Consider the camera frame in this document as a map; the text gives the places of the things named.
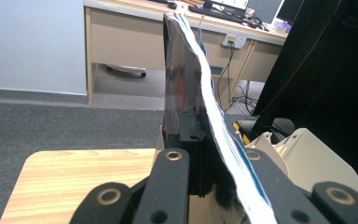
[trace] gray carpet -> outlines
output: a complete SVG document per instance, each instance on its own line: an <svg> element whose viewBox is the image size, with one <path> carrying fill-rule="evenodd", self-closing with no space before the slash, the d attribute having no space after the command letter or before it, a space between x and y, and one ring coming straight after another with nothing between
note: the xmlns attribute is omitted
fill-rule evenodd
<svg viewBox="0 0 358 224"><path fill-rule="evenodd" d="M155 147L162 111L0 104L0 217L40 150Z"/></svg>

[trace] white wall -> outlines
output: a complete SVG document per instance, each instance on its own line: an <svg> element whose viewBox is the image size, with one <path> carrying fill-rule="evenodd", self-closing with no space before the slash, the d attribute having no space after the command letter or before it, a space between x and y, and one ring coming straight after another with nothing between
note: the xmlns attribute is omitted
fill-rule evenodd
<svg viewBox="0 0 358 224"><path fill-rule="evenodd" d="M0 90L85 95L82 0L0 0Z"/></svg>

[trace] computer monitor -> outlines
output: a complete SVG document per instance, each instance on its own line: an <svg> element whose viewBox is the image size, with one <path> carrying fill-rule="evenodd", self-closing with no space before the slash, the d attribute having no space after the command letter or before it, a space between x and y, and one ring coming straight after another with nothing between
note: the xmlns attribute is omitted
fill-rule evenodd
<svg viewBox="0 0 358 224"><path fill-rule="evenodd" d="M277 18L293 25L303 2L304 0L284 0Z"/></svg>

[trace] floor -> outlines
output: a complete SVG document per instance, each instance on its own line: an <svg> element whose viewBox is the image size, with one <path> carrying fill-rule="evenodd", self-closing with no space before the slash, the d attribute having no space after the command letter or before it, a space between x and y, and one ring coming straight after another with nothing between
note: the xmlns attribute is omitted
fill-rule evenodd
<svg viewBox="0 0 358 224"><path fill-rule="evenodd" d="M123 73L100 64L91 104L87 103L86 96L26 91L0 91L0 103L164 110L165 71L147 70L146 73L146 77L141 78L140 74ZM245 80L240 82L240 86L245 85ZM263 87L264 83L251 82L249 96L258 99ZM234 97L241 95L241 89L237 88ZM227 113L240 114L241 107L244 105L234 104Z"/></svg>

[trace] black cable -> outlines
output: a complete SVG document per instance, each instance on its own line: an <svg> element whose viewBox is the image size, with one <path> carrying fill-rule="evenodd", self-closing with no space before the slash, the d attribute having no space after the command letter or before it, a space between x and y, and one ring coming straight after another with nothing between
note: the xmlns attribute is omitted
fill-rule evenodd
<svg viewBox="0 0 358 224"><path fill-rule="evenodd" d="M222 75L221 75L220 78L217 80L217 98L219 98L220 107L222 107L222 99L221 99L221 97L220 97L220 90L219 90L220 80L222 79L222 76L225 74L226 70L229 68L233 56L234 56L234 48L231 47L231 51L230 51L228 63L227 63L227 65L226 65L225 69L223 70Z"/></svg>
<svg viewBox="0 0 358 224"><path fill-rule="evenodd" d="M228 42L231 47L231 53L229 55L230 61L232 59L232 56L234 56L234 43ZM228 69L227 69L227 78L228 78L228 100L231 101L231 86L229 84L229 63L228 63Z"/></svg>

